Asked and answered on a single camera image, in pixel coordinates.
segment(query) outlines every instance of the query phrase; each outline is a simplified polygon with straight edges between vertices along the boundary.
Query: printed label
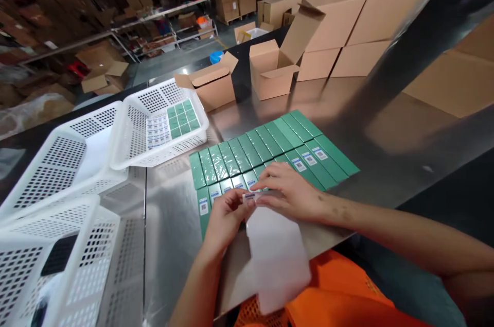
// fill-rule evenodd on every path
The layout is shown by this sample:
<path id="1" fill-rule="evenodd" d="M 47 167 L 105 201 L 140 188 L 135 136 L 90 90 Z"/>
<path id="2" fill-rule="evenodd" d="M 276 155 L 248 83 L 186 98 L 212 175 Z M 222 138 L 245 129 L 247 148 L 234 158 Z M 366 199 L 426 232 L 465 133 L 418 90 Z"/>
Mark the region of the printed label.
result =
<path id="1" fill-rule="evenodd" d="M 323 152 L 322 149 L 320 149 L 320 147 L 316 147 L 316 148 L 313 148 L 312 149 L 312 152 L 315 153 L 315 155 L 322 161 L 322 160 L 325 160 L 327 159 L 328 157 L 326 156 L 326 154 Z"/>
<path id="2" fill-rule="evenodd" d="M 315 165 L 317 163 L 317 161 L 314 159 L 314 157 L 312 157 L 312 155 L 309 152 L 302 153 L 302 157 L 304 158 L 304 160 L 307 161 L 307 163 L 310 166 Z"/>
<path id="3" fill-rule="evenodd" d="M 207 207 L 207 198 L 201 198 L 199 200 L 199 215 L 206 215 L 209 212 Z"/>
<path id="4" fill-rule="evenodd" d="M 302 161 L 298 157 L 296 159 L 293 159 L 292 160 L 292 163 L 295 165 L 295 167 L 297 168 L 297 170 L 298 170 L 299 173 L 301 173 L 302 171 L 307 170 L 307 168 L 305 167 L 305 165 L 302 163 Z"/>

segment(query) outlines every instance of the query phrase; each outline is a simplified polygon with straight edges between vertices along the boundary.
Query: person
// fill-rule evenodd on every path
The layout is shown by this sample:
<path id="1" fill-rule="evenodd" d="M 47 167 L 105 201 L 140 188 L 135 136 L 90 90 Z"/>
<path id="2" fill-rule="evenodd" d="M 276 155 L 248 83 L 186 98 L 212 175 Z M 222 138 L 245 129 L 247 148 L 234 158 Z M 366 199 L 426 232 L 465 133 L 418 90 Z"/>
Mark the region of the person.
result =
<path id="1" fill-rule="evenodd" d="M 494 249 L 488 245 L 414 214 L 322 193 L 287 163 L 273 162 L 262 172 L 252 190 L 263 188 L 278 190 L 283 198 L 266 195 L 256 204 L 253 201 L 242 204 L 241 197 L 246 191 L 239 189 L 216 198 L 204 243 L 175 306 L 170 326 L 213 324 L 222 256 L 240 223 L 256 205 L 268 206 L 296 220 L 358 232 L 439 276 L 467 321 L 484 318 L 485 315 L 480 315 L 482 311 L 492 318 Z M 250 300 L 241 306 L 236 326 L 426 325 L 397 310 L 362 269 L 333 250 L 312 259 L 310 268 L 311 283 L 276 315 L 274 322 L 259 315 L 256 301 Z"/>

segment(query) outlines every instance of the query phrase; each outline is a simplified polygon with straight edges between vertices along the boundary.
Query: hand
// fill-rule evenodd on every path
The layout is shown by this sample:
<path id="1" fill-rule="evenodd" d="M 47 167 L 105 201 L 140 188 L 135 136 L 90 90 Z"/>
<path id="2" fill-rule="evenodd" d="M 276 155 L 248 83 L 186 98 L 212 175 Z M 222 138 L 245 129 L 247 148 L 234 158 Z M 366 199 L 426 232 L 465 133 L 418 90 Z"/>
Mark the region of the hand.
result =
<path id="1" fill-rule="evenodd" d="M 264 188 L 283 193 L 284 198 L 263 196 L 258 205 L 294 219 L 321 221 L 324 208 L 328 205 L 328 195 L 314 188 L 286 162 L 271 163 L 259 176 L 252 190 Z"/>
<path id="2" fill-rule="evenodd" d="M 255 203 L 242 203 L 242 195 L 249 191 L 232 189 L 219 196 L 213 203 L 203 248 L 212 256 L 221 256 L 233 241 L 240 223 L 254 211 Z"/>

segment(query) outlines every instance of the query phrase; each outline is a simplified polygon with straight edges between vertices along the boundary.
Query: box flap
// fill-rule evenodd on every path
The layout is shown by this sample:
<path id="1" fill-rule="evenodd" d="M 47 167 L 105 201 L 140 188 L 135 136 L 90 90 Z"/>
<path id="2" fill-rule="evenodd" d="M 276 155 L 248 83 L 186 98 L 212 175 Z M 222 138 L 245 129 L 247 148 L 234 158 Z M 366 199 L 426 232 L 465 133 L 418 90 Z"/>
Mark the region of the box flap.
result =
<path id="1" fill-rule="evenodd" d="M 225 54 L 223 54 L 220 63 L 228 67 L 230 73 L 232 73 L 237 66 L 238 59 L 235 58 L 231 53 L 226 51 Z"/>
<path id="2" fill-rule="evenodd" d="M 278 68 L 296 64 L 326 15 L 302 3 L 279 49 Z"/>
<path id="3" fill-rule="evenodd" d="M 267 71 L 264 73 L 261 73 L 261 76 L 267 77 L 267 78 L 276 78 L 281 75 L 289 75 L 294 72 L 298 72 L 300 70 L 300 67 L 298 67 L 295 64 L 292 64 L 290 66 L 286 66 L 283 68 L 278 68 L 277 70 L 272 70 L 272 71 Z"/>
<path id="4" fill-rule="evenodd" d="M 194 85 L 190 82 L 189 75 L 184 74 L 173 74 L 175 83 L 179 88 L 194 89 Z"/>
<path id="5" fill-rule="evenodd" d="M 279 47 L 276 40 L 266 41 L 260 44 L 252 45 L 249 50 L 249 57 L 256 57 L 271 51 L 278 51 Z"/>

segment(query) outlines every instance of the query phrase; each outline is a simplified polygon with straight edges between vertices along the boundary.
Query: open cardboard box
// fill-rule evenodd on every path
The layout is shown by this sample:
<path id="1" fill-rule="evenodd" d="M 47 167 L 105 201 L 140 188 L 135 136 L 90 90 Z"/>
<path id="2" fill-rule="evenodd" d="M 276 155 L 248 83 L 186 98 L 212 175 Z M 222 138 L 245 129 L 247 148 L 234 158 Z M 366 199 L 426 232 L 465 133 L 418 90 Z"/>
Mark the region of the open cardboard box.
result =
<path id="1" fill-rule="evenodd" d="M 195 89 L 206 112 L 235 100 L 232 72 L 238 63 L 229 52 L 209 67 L 191 74 L 173 74 L 179 88 Z"/>
<path id="2" fill-rule="evenodd" d="M 325 14 L 309 4 L 300 6 L 290 29 L 278 47 L 276 40 L 252 45 L 249 52 L 252 88 L 260 100 L 290 92 L 296 65 Z"/>

